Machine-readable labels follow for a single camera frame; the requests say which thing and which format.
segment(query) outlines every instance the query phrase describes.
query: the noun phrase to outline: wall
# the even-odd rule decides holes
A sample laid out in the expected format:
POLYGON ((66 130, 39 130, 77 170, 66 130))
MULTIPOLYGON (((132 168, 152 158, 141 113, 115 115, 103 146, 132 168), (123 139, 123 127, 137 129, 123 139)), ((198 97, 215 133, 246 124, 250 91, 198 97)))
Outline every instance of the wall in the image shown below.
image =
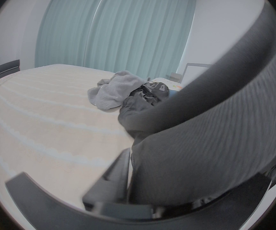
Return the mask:
POLYGON ((50 0, 7 0, 0 9, 0 65, 20 59, 21 69, 34 67, 39 26, 50 0))
POLYGON ((264 0, 197 0, 177 73, 182 74, 187 63, 215 63, 253 25, 263 5, 264 0))

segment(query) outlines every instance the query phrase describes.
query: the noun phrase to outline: gray towel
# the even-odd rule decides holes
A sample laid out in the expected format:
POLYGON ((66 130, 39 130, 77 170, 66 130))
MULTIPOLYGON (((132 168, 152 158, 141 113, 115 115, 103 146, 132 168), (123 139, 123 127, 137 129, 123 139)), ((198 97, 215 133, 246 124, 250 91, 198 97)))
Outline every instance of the gray towel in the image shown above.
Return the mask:
POLYGON ((111 79, 102 79, 88 90, 88 99, 98 109, 108 110, 122 105, 130 93, 147 82, 129 71, 118 71, 111 79))

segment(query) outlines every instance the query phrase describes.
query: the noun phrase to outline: mattress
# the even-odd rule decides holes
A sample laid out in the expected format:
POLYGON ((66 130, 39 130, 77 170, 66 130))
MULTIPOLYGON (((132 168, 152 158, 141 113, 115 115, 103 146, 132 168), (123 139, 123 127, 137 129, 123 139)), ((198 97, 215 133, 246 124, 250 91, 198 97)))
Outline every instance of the mattress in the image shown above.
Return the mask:
POLYGON ((69 65, 20 71, 0 79, 0 203, 33 229, 5 182, 26 172, 45 190, 81 209, 82 196, 133 139, 119 108, 101 111, 87 90, 112 72, 69 65))

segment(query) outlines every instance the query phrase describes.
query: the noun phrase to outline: beige bedsheet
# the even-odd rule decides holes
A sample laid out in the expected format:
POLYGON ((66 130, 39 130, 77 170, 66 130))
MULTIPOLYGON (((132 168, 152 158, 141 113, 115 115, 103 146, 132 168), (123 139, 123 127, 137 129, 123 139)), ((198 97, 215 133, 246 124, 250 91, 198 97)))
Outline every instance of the beige bedsheet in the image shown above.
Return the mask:
POLYGON ((0 202, 25 229, 5 181, 24 171, 44 189, 83 209, 82 195, 133 139, 119 108, 98 110, 87 90, 113 73, 51 65, 0 79, 0 202))

